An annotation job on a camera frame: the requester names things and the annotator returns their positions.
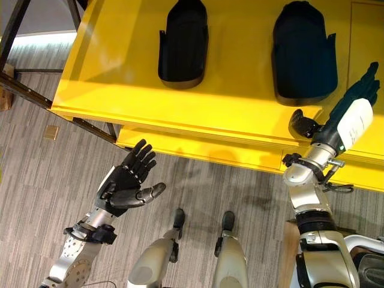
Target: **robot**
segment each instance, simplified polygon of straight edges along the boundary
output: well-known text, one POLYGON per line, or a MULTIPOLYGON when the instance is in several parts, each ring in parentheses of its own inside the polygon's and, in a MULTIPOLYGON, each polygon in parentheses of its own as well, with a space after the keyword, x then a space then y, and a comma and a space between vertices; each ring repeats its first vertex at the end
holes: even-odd
POLYGON ((40 288, 82 287, 102 245, 111 245, 116 239, 112 222, 128 209, 150 203, 165 190, 164 183, 141 189, 156 165, 152 146, 145 145, 141 140, 119 166, 111 168, 99 186, 92 211, 64 230, 68 238, 62 254, 40 288))
MULTIPOLYGON (((378 63, 370 65, 360 81, 348 89, 329 115, 325 125, 303 116, 297 110, 291 126, 299 134, 312 138, 304 156, 288 154, 283 178, 289 188, 292 208, 300 231, 296 273, 291 288, 359 288, 359 275, 349 251, 353 246, 367 247, 384 254, 384 242, 353 235, 343 238, 337 231, 325 191, 351 191, 351 185, 334 185, 329 180, 345 165, 336 159, 350 149, 373 119, 372 106, 377 100, 379 81, 374 79, 378 63), (324 175, 328 166, 332 166, 324 175)), ((165 189, 164 183, 141 189, 155 166, 152 146, 141 140, 121 165, 113 167, 101 183, 93 210, 73 227, 65 229, 68 238, 63 252, 40 288, 78 288, 87 281, 92 263, 102 244, 116 238, 113 220, 130 208, 143 206, 165 189)), ((185 214, 175 212, 173 228, 156 240, 136 262, 127 287, 160 288, 167 263, 178 259, 177 241, 182 235, 185 214)), ((234 215, 223 217, 223 231, 215 249, 218 262, 214 288, 247 288, 244 252, 232 232, 234 215)))
POLYGON ((360 81, 348 89, 329 114, 325 125, 303 116, 297 110, 292 128, 312 138, 304 156, 288 154, 283 178, 289 188, 292 208, 300 232, 299 254, 291 288, 359 288, 359 275, 349 254, 355 246, 384 253, 384 243, 359 235, 343 238, 337 231, 324 192, 351 191, 352 185, 334 185, 329 180, 345 163, 337 156, 350 149, 373 120, 372 106, 377 100, 379 81, 374 79, 378 63, 370 65, 360 81), (323 171, 331 168, 324 175, 323 171))

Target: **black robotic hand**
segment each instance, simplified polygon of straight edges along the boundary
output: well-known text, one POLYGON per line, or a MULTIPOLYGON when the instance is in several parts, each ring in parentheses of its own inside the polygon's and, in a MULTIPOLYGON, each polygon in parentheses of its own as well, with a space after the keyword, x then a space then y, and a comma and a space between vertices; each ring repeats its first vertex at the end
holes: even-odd
POLYGON ((141 140, 127 155, 120 166, 103 182, 97 192, 95 206, 116 217, 130 208, 140 207, 158 197, 166 188, 164 183, 142 189, 141 184, 156 165, 152 146, 141 140))
POLYGON ((338 125, 355 100, 366 99, 370 106, 375 104, 377 91, 380 88, 380 82, 375 80, 378 67, 377 62, 371 63, 367 72, 347 90, 336 104, 324 125, 319 125, 315 120, 304 117, 302 110, 298 109, 291 117, 290 126, 300 135, 312 138, 312 143, 323 143, 331 146, 337 155, 345 152, 347 148, 340 137, 338 125))

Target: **small wooden block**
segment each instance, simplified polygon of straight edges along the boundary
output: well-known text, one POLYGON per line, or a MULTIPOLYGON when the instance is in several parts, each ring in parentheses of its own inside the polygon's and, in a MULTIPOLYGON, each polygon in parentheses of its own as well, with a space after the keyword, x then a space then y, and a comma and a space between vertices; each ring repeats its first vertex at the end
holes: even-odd
POLYGON ((278 288, 289 288, 293 269, 298 253, 300 233, 295 223, 286 222, 284 226, 284 241, 280 256, 280 273, 278 288))
POLYGON ((47 125, 43 137, 46 139, 50 139, 50 140, 56 140, 56 137, 58 135, 58 131, 59 131, 58 126, 47 125))

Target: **robot leg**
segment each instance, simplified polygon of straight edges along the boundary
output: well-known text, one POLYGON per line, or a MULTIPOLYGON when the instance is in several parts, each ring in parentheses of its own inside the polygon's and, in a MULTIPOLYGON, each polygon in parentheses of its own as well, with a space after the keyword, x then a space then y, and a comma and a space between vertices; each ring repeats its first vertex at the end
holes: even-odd
POLYGON ((218 259, 213 288, 248 288, 247 263, 240 243, 232 232, 234 222, 233 212, 225 212, 223 232, 215 248, 218 259))
POLYGON ((175 213, 173 228, 164 237, 153 242, 140 256, 128 276, 127 288, 160 288, 167 272, 168 262, 178 260, 179 245, 185 214, 182 209, 175 213))

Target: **wooden block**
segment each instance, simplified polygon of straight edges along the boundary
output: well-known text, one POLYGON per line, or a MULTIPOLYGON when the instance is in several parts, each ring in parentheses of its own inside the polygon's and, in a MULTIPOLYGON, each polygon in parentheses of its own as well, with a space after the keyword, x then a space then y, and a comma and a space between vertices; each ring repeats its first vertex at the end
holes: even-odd
MULTIPOLYGON (((4 73, 13 77, 14 68, 9 64, 5 64, 4 73)), ((10 110, 12 107, 13 94, 0 86, 0 111, 10 110)))
POLYGON ((286 222, 284 225, 283 251, 280 257, 279 288, 289 288, 292 279, 295 259, 298 253, 300 233, 295 223, 286 222))
POLYGON ((53 126, 53 125, 47 125, 43 137, 50 140, 56 140, 58 131, 59 131, 59 127, 53 126))

